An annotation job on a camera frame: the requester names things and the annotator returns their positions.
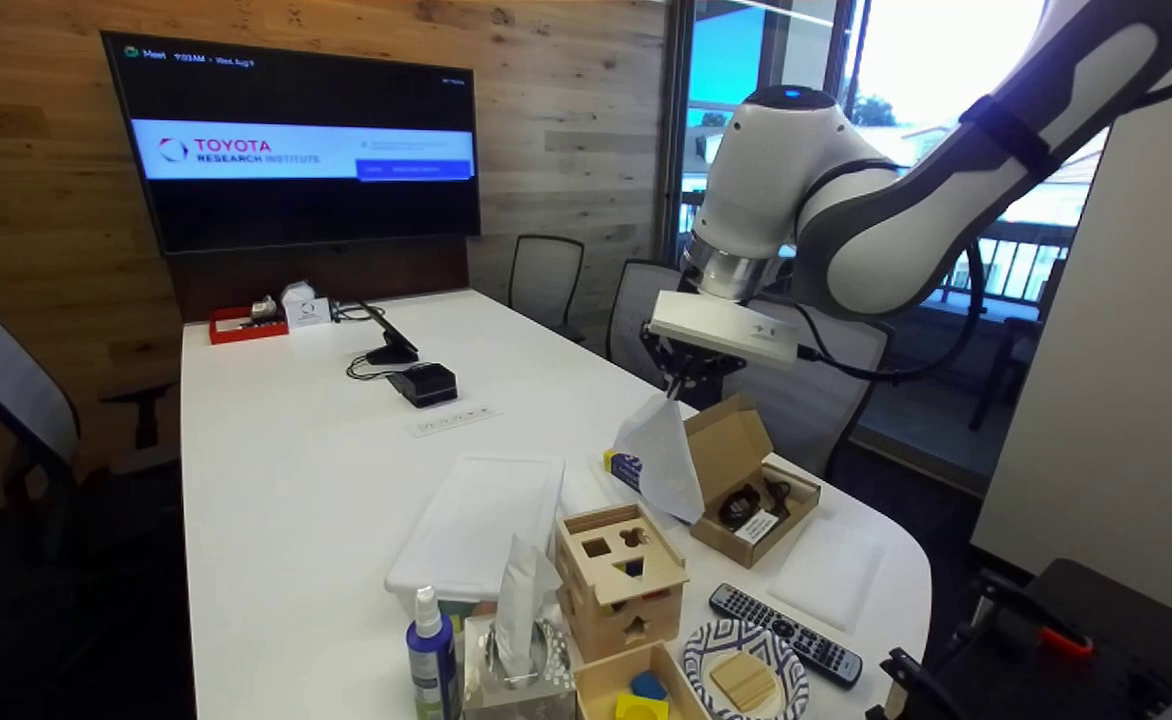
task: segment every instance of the cardboard box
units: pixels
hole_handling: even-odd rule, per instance
[[[744,568],[752,568],[781,537],[786,537],[819,505],[814,481],[763,463],[771,452],[771,437],[744,396],[728,396],[709,411],[693,416],[687,446],[702,494],[702,515],[693,523],[693,537]],[[767,481],[786,489],[781,505],[782,515],[771,512],[774,497],[767,494]],[[763,530],[763,515],[752,515],[744,530],[718,523],[718,508],[744,489],[761,497],[763,512],[781,515],[771,530]]]
[[[693,685],[678,675],[674,660],[664,646],[642,646],[600,664],[576,670],[576,700],[582,720],[612,720],[615,693],[630,685],[635,673],[659,675],[668,690],[668,715],[673,720],[709,720],[702,706],[695,700]]]
[[[560,521],[554,572],[582,660],[673,640],[678,629],[687,568],[640,505]]]

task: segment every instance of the black box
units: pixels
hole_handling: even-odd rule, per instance
[[[390,371],[389,384],[416,408],[455,401],[455,371],[439,365],[416,365],[416,367]]]

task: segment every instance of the white paper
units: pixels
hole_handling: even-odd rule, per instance
[[[389,589],[496,599],[513,537],[546,548],[560,476],[560,460],[459,455],[402,540]]]
[[[619,424],[615,449],[640,455],[640,497],[651,508],[687,523],[702,515],[687,428],[673,396],[651,396],[642,408],[635,408]]]
[[[852,629],[878,557],[884,546],[866,523],[814,515],[771,580],[771,594],[836,629]]]

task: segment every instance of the chair backrest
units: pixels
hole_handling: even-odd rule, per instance
[[[664,384],[654,362],[640,345],[640,327],[654,312],[654,298],[664,288],[674,288],[674,269],[668,264],[648,264],[648,260],[626,260],[619,272],[615,306],[612,306],[612,327],[607,327],[607,362],[626,367],[630,378],[648,384]]]
[[[507,306],[544,327],[562,333],[582,269],[582,246],[570,238],[514,238]]]
[[[74,411],[56,381],[25,353],[0,323],[0,424],[43,463],[51,476],[73,476]]]
[[[805,316],[792,306],[757,299],[748,307],[782,320],[805,342],[811,335]],[[828,316],[814,307],[808,307],[808,316],[814,320],[828,353],[839,365],[878,367],[878,362],[887,353],[884,327],[865,323],[865,320],[839,320],[839,316]],[[828,367],[828,365],[794,365],[794,367],[748,365],[724,381],[724,392],[728,396],[739,392],[761,408],[767,437],[771,437],[771,449],[781,455],[824,476],[833,452],[839,449],[839,441],[855,424],[872,384],[842,378],[839,367]]]

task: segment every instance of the wooden wall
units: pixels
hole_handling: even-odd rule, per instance
[[[122,449],[95,406],[118,371],[177,367],[178,320],[122,146],[101,30],[466,66],[481,100],[475,288],[500,298],[523,229],[588,241],[596,342],[615,269],[651,251],[664,74],[654,0],[0,0],[0,316],[83,416],[83,455]]]

